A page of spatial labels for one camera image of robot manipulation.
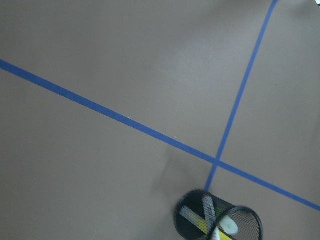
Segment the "black mesh pen cup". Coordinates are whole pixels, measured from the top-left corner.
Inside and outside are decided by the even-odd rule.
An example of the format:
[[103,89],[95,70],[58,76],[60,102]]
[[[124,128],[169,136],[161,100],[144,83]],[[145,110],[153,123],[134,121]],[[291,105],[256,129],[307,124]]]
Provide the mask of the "black mesh pen cup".
[[215,207],[217,208],[217,222],[213,228],[220,226],[220,221],[225,216],[229,216],[238,226],[238,234],[231,236],[231,240],[262,240],[264,235],[262,222],[252,209],[245,206],[236,206],[223,199],[220,199],[210,192],[203,189],[196,189],[185,194],[174,210],[174,225],[177,232],[186,240],[198,240],[202,233],[196,230],[194,226],[183,220],[179,216],[179,212],[183,206],[187,206],[203,219],[205,219],[203,196],[209,195],[213,198]]

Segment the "yellow highlighter pen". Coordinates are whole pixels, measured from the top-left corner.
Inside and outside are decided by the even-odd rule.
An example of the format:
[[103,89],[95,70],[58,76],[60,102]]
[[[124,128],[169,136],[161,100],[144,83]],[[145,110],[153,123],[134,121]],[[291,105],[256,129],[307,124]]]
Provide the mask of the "yellow highlighter pen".
[[[189,223],[189,224],[191,224],[192,227],[195,227],[195,230],[200,230],[200,233],[202,234],[202,236],[200,238],[198,238],[199,240],[209,240],[207,223],[204,218],[202,218],[200,215],[195,213],[193,210],[191,210],[187,206],[183,206],[180,209],[178,215],[180,217],[182,217],[182,220],[186,220],[187,221],[186,223]],[[239,229],[238,229],[238,233],[228,234],[222,229],[221,226],[220,226],[219,230],[221,231],[221,240],[231,240],[231,237],[229,237],[228,235],[235,236],[236,234],[239,233]]]

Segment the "green highlighter pen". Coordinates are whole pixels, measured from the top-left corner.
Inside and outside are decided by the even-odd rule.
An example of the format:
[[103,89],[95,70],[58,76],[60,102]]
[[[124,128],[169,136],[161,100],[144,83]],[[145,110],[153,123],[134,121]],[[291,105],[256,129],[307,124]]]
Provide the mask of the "green highlighter pen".
[[[213,198],[205,194],[202,197],[202,203],[203,203],[203,209],[204,209],[204,217],[205,222],[207,224],[207,233],[210,232],[211,237],[209,237],[209,240],[221,240],[221,231],[219,230],[219,227],[216,226],[213,228],[214,224],[217,222],[218,219],[218,208],[215,207]],[[225,216],[220,221],[221,228],[227,233],[227,234],[237,234],[239,232],[239,228],[236,225],[236,223],[229,217]]]

